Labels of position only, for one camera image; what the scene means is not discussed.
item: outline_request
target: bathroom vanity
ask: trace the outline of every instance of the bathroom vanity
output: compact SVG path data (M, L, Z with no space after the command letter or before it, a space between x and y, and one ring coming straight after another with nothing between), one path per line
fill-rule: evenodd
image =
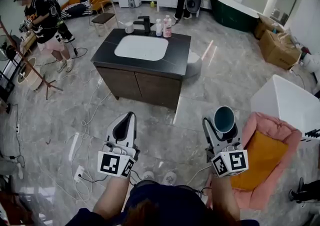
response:
M176 110L186 74L191 37L149 35L116 28L91 62L116 99L133 99Z

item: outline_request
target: cardboard box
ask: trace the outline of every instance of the cardboard box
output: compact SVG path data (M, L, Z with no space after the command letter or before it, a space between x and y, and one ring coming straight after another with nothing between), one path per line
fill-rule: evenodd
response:
M259 20L258 20L258 25L256 26L253 34L255 36L256 39L261 39L261 37L264 35L265 31L273 31L274 29L276 29L276 33L282 33L284 32L283 27L277 23L276 21L259 14Z
M266 30L258 42L264 60L282 69L289 70L299 61L301 51L291 42L290 37L278 38L278 34Z

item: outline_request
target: pink shorts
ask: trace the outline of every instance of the pink shorts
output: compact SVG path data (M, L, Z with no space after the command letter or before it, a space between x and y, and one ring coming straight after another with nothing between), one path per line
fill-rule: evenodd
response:
M47 42L43 44L38 43L38 48L43 55L51 55L54 50L62 52L65 49L65 44L62 42L59 34L56 33Z

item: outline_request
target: coat rack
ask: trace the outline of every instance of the coat rack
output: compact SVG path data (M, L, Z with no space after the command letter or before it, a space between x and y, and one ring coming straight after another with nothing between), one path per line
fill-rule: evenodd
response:
M14 50L19 54L19 56L22 58L22 60L31 68L31 70L33 70L39 78L42 79L42 81L46 84L46 100L48 100L48 90L49 88L55 88L59 91L63 91L63 89L56 87L54 85L52 85L53 82L55 82L56 80L53 80L51 82L48 82L45 80L45 78L43 76L40 75L40 73L32 66L32 64L24 57L24 55L20 52L20 49L17 48L15 42L12 40L11 36L9 35L7 29L5 28L2 20L1 20L1 15L0 15L0 29L3 29L3 32L5 33L5 35L7 36L7 38L9 39L11 45L14 47Z

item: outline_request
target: mug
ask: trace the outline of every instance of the mug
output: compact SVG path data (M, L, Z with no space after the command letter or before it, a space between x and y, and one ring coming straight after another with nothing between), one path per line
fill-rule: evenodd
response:
M134 32L134 23L132 21L128 21L124 24L124 30L125 33L127 34L131 34L132 32Z
M221 106L215 111L212 121L217 132L226 134L235 125L234 111L229 106Z

